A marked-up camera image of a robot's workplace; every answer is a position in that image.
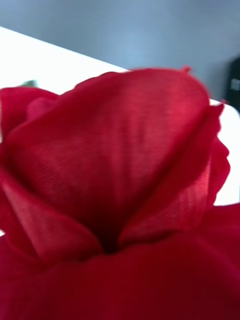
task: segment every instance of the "white surface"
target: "white surface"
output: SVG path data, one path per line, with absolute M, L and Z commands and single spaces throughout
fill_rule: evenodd
M 125 69 L 0 27 L 0 88 L 37 80 L 56 94 L 105 72 Z
M 211 105 L 219 102 L 210 100 Z M 220 116 L 220 141 L 228 148 L 230 173 L 221 190 L 218 192 L 215 205 L 229 205 L 240 200 L 240 115 L 232 106 L 225 104 Z

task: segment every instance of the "gray wall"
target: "gray wall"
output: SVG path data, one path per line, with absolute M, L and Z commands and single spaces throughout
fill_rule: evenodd
M 215 99 L 240 55 L 240 0 L 0 0 L 0 26 L 128 69 L 190 65 Z

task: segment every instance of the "black object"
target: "black object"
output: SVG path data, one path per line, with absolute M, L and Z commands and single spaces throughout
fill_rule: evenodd
M 240 112 L 240 57 L 230 65 L 225 100 Z

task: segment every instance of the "artificial rose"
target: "artificial rose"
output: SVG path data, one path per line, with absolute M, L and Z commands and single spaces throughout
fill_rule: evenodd
M 238 319 L 223 106 L 184 71 L 0 91 L 1 319 Z

